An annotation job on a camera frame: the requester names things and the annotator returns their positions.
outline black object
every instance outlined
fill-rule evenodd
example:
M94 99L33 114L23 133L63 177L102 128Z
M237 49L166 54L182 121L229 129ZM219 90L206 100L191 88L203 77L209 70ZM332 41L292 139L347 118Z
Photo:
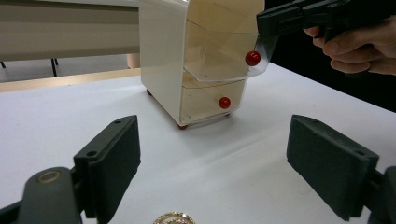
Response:
M257 15L261 38L272 38L321 26L326 41L346 30L378 23L392 15L394 0L295 0ZM367 77L369 73L346 74Z
M374 152L316 119L293 115L287 157L343 220L360 217L365 205L369 223L396 223L396 166L380 174Z
M33 175L22 200L0 210L0 223L81 223L83 210L108 223L140 164L137 117L110 123L74 162L71 171L54 167Z
M50 65L52 67L52 73L54 77L57 77L55 64L58 65L58 59L50 59Z

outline white tabletop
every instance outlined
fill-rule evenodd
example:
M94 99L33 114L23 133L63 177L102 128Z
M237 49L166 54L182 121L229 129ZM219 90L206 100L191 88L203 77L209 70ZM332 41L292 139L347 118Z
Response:
M142 163L111 223L180 211L216 223L344 223L287 163L292 114L319 119L396 164L396 114L270 64L242 106L181 131L140 77L0 93L0 207L25 181L73 156L108 123L137 115ZM350 223L367 223L369 212ZM95 223L85 220L84 223Z
M44 2L93 4L119 7L138 7L138 0L38 0Z

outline jewelry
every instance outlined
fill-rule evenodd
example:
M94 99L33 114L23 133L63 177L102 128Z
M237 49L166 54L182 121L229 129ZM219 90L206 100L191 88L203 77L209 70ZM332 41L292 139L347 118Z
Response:
M195 221L185 213L170 212L158 217L153 224L195 224Z

